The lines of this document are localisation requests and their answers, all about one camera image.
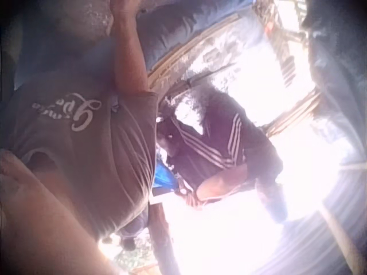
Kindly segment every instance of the bamboo pole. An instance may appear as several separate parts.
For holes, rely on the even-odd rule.
[[[367,274],[366,259],[359,253],[339,222],[324,205],[320,206],[319,212],[325,219],[353,275]]]

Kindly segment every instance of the white stripes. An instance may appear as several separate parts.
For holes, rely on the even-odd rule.
[[[180,129],[178,123],[174,119],[172,119],[172,122],[179,130],[184,142],[196,153],[198,153],[207,161],[213,163],[215,166],[219,168],[228,169],[233,167],[234,162],[232,159],[223,158],[222,154],[218,150],[208,146],[197,137]]]
[[[228,146],[227,146],[228,152],[232,156],[232,160],[235,164],[237,162],[237,157],[238,157],[239,148],[240,148],[241,127],[242,127],[242,122],[240,119],[240,115],[237,113],[235,117],[233,118],[231,135],[229,136]]]

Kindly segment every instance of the hand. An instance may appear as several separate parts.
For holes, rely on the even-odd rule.
[[[202,206],[204,205],[204,202],[199,201],[193,192],[189,191],[186,194],[183,194],[180,191],[176,191],[175,194],[183,198],[188,206],[196,210],[202,210]]]
[[[135,18],[142,0],[110,0],[110,9],[114,18]]]

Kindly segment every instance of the striped sleeve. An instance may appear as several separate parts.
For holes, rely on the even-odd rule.
[[[227,145],[228,154],[231,156],[234,165],[238,165],[243,161],[242,154],[240,153],[241,129],[242,121],[240,115],[237,113],[233,118]]]
[[[224,157],[216,147],[204,142],[191,127],[185,127],[186,125],[180,123],[177,119],[172,119],[172,122],[179,130],[185,144],[207,161],[221,169],[229,169],[234,166],[232,158]]]

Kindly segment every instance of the blue fabric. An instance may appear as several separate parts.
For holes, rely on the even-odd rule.
[[[171,190],[178,189],[178,182],[172,172],[163,164],[161,160],[157,160],[155,168],[153,188],[164,187]]]

